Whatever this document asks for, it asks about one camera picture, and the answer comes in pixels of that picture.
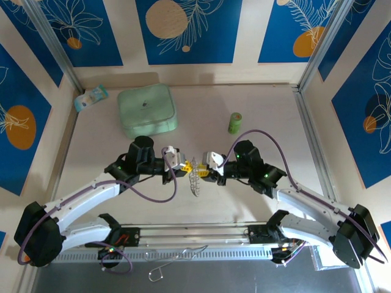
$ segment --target white tabletop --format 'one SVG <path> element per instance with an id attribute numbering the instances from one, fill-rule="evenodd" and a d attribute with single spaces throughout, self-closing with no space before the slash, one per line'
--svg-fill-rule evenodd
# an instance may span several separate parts
<path id="1" fill-rule="evenodd" d="M 126 153 L 131 140 L 119 122 L 117 95 L 83 110 L 76 122 L 65 161 L 57 197 L 64 196 L 95 179 L 103 169 Z M 290 86 L 231 85 L 209 87 L 173 87 L 177 105 L 178 128 L 153 136 L 155 154 L 172 145 L 186 155 L 202 160 L 204 151 L 227 153 L 238 137 L 228 133 L 232 112 L 243 116 L 240 133 L 249 129 L 268 131 L 281 144 L 293 176 L 303 185 L 321 193 L 298 108 Z M 282 160 L 272 142 L 261 134 L 249 134 L 265 162 L 283 169 Z M 158 176 L 136 184 L 149 197 L 163 199 L 172 195 L 173 183 L 161 185 Z M 267 221 L 277 209 L 292 210 L 249 186 L 227 181 L 227 186 L 200 182 L 200 196 L 193 196 L 188 177 L 178 179 L 177 196 L 169 203 L 146 201 L 127 190 L 91 210 L 83 219 L 108 212 L 120 223 L 221 223 Z"/>

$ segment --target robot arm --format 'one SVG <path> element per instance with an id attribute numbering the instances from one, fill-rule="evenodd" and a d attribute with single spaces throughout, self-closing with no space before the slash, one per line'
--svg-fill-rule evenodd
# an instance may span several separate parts
<path id="1" fill-rule="evenodd" d="M 264 163 L 258 149 L 249 140 L 238 142 L 233 150 L 236 161 L 225 165 L 222 165 L 225 156 L 214 152 L 204 153 L 203 165 L 207 172 L 201 177 L 205 181 L 217 182 L 220 186 L 226 185 L 227 179 L 248 179 L 248 185 L 256 192 L 284 201 L 315 219 L 302 219 L 287 211 L 277 211 L 266 224 L 268 236 L 276 241 L 285 237 L 302 239 L 313 245 L 327 245 L 348 266 L 359 269 L 364 264 L 374 248 L 373 243 L 379 240 L 375 223 L 365 207 L 358 204 L 353 209 L 336 203 L 298 183 L 294 188 L 294 184 L 282 183 L 287 188 L 278 189 L 277 182 L 280 179 L 287 180 L 287 174 Z M 373 242 L 343 214 L 356 221 Z M 261 243 L 261 235 L 265 235 L 264 227 L 249 226 L 249 233 L 250 242 Z"/>
<path id="2" fill-rule="evenodd" d="M 187 174 L 181 170 L 186 162 L 179 149 L 167 147 L 165 157 L 166 160 L 155 157 L 151 138 L 137 137 L 126 154 L 76 192 L 43 206 L 37 202 L 29 204 L 16 230 L 15 241 L 21 247 L 24 246 L 23 242 L 34 225 L 46 217 L 24 247 L 24 252 L 37 267 L 50 263 L 60 252 L 75 246 L 95 241 L 114 244 L 119 238 L 121 227 L 108 214 L 100 215 L 95 222 L 71 224 L 98 204 L 131 188 L 139 182 L 140 175 L 159 175 L 162 176 L 163 184 L 169 183 L 173 177 L 167 162 L 175 177 Z"/>

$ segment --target white wall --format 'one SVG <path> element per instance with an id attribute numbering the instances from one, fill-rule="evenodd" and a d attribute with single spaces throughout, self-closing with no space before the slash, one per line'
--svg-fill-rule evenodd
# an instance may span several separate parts
<path id="1" fill-rule="evenodd" d="M 231 65 L 149 66 L 134 0 L 104 0 L 111 27 L 122 56 L 123 67 L 81 67 L 76 73 L 89 89 L 143 86 L 240 83 L 297 83 L 304 63 L 258 64 L 271 9 L 275 0 L 243 0 L 235 55 Z"/>
<path id="2" fill-rule="evenodd" d="M 63 78 L 54 84 L 18 31 L 0 9 L 0 44 L 52 106 L 21 196 L 0 188 L 0 231 L 7 233 L 0 251 L 0 292 L 15 292 L 23 268 L 18 265 L 18 246 L 13 240 L 23 209 L 37 200 L 44 203 L 46 189 L 60 146 L 73 99 L 73 87 Z"/>
<path id="3" fill-rule="evenodd" d="M 376 0 L 326 81 L 323 83 L 316 74 L 305 90 L 339 200 L 350 206 L 360 203 L 367 207 L 376 226 L 391 220 L 391 177 L 368 189 L 363 187 L 331 99 L 390 21 L 391 1 Z M 387 249 L 384 241 L 380 242 L 380 246 L 387 253 L 388 259 L 391 259 L 391 251 Z M 391 291 L 391 266 L 382 266 L 372 260 L 367 263 L 375 285 Z"/>

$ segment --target green plastic box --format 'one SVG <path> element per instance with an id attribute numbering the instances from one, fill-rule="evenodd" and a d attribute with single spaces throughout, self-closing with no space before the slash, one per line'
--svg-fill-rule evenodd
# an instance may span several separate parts
<path id="1" fill-rule="evenodd" d="M 177 109 L 165 84 L 125 90 L 117 99 L 122 128 L 130 139 L 171 131 L 178 126 Z"/>

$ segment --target small green cylinder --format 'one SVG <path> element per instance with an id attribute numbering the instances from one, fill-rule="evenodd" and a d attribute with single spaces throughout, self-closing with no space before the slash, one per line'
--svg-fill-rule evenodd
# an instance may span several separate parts
<path id="1" fill-rule="evenodd" d="M 230 119 L 230 124 L 228 127 L 228 132 L 230 134 L 236 134 L 238 133 L 240 129 L 240 125 L 242 124 L 242 115 L 240 113 L 232 113 L 231 114 L 231 119 Z"/>

